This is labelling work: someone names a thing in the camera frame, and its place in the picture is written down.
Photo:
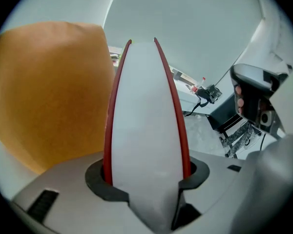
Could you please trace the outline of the person's right hand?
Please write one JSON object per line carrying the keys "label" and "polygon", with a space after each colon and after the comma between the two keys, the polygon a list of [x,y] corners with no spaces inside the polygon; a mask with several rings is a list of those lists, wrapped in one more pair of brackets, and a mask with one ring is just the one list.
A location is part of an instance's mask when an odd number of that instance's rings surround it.
{"label": "person's right hand", "polygon": [[242,89],[239,85],[235,86],[235,104],[239,115],[243,113],[244,99]]}

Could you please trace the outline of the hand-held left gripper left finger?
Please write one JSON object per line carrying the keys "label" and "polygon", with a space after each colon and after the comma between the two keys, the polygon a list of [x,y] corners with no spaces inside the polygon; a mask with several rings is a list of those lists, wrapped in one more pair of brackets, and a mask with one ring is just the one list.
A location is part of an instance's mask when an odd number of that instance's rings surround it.
{"label": "hand-held left gripper left finger", "polygon": [[103,178],[101,152],[55,165],[11,201],[36,234],[147,234],[127,193]]}

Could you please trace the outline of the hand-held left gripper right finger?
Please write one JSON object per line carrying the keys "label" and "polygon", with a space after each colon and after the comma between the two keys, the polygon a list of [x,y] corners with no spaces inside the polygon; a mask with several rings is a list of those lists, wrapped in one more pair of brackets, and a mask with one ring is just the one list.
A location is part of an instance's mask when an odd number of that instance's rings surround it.
{"label": "hand-held left gripper right finger", "polygon": [[235,158],[191,151],[191,175],[179,182],[171,229],[181,229],[206,214],[233,183],[243,163]]}

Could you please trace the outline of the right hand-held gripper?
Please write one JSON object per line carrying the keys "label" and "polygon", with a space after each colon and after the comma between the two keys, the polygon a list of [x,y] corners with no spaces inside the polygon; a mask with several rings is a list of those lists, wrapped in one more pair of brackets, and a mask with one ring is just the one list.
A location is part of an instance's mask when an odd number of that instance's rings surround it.
{"label": "right hand-held gripper", "polygon": [[270,98],[288,76],[242,63],[230,68],[232,84],[234,88],[241,87],[244,99],[243,113],[239,116],[275,139],[281,138],[277,132],[283,126]]}

